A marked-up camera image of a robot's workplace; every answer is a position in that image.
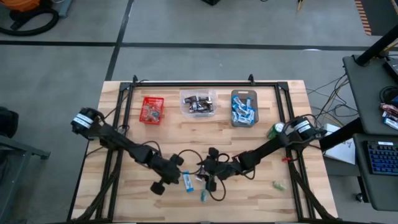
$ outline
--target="red basket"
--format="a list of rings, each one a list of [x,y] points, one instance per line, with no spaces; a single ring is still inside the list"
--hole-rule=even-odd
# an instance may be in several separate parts
[[[160,124],[163,114],[164,98],[145,97],[142,102],[139,121],[146,124]]]

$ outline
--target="concrete floor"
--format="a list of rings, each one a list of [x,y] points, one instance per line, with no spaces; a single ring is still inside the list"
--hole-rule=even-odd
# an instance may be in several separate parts
[[[35,37],[0,40],[116,42],[129,0],[75,1],[67,19]],[[123,42],[343,46],[340,50],[248,50],[122,47],[112,80],[305,80],[316,88],[344,74],[342,57],[360,54],[378,37],[364,33],[354,0],[135,0]],[[10,24],[0,8],[0,25]],[[27,27],[48,19],[38,17]],[[86,141],[71,132],[82,106],[96,107],[114,47],[0,45],[0,105],[20,114],[15,139],[50,151],[48,161],[32,159],[12,209],[12,219],[31,223],[65,221]],[[320,90],[329,95],[333,85]],[[341,91],[350,106],[349,86]],[[327,97],[312,93],[312,106]],[[355,117],[341,119],[347,123]],[[394,223],[398,213],[360,204],[355,177],[330,177],[340,218]]]

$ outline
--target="wooden tabletop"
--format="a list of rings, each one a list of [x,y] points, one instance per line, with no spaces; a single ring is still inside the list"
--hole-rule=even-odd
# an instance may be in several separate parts
[[[288,81],[290,95],[296,116],[311,113],[304,82]],[[105,82],[98,109],[108,114],[116,106],[120,82]],[[279,121],[279,112],[275,99],[275,90],[271,87],[216,87],[218,95],[216,114],[210,118],[186,118],[180,112],[180,90],[187,87],[145,87],[134,90],[134,98],[129,117],[130,130],[127,137],[136,143],[157,141],[163,156],[169,158],[184,149],[193,149],[206,157],[208,148],[215,147],[220,152],[237,155],[240,152],[256,149],[264,144],[266,132]],[[234,128],[231,125],[232,90],[254,90],[257,92],[259,122],[252,128]],[[165,98],[164,115],[161,124],[151,125],[139,122],[143,97],[158,96]],[[120,123],[123,120],[122,110]],[[112,123],[113,114],[107,119]],[[88,152],[99,147],[99,142],[91,142]],[[182,154],[185,159],[181,170],[194,171],[199,158],[194,153]],[[166,190],[159,196],[150,191],[153,181],[159,176],[136,164],[124,153],[118,196],[116,200],[114,222],[281,222],[297,221],[292,186],[288,166],[281,159],[285,149],[279,149],[263,158],[256,167],[256,178],[247,180],[234,176],[224,181],[226,198],[216,202],[208,197],[206,203],[200,202],[200,193],[204,183],[191,176],[194,191],[187,193],[183,180],[179,185],[165,185]],[[334,216],[337,216],[331,193],[325,163],[319,149],[308,147],[303,157],[307,168],[310,188],[321,204]],[[86,158],[81,175],[72,218],[81,215],[98,193],[101,185],[106,149],[102,149]],[[280,191],[272,186],[276,180],[287,187]],[[104,214],[108,211],[108,197]],[[223,195],[218,182],[216,198]],[[303,209],[307,215],[305,200],[301,192]]]

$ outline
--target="vacuum hose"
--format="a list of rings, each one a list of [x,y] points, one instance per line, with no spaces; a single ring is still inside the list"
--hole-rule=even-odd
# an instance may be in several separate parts
[[[53,15],[51,21],[46,25],[39,27],[37,29],[18,31],[19,28],[21,28],[26,22],[31,20],[33,17],[46,13]],[[15,23],[13,23],[13,25],[11,26],[11,30],[0,27],[0,33],[18,36],[18,37],[33,36],[47,32],[57,24],[60,18],[58,12],[51,8],[38,8],[27,12],[12,11],[11,17],[12,19],[15,20]]]

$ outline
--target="blue keyboard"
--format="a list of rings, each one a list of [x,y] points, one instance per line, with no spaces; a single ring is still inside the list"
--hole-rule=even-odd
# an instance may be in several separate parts
[[[376,141],[367,141],[365,144],[372,174],[398,175],[398,144]]]

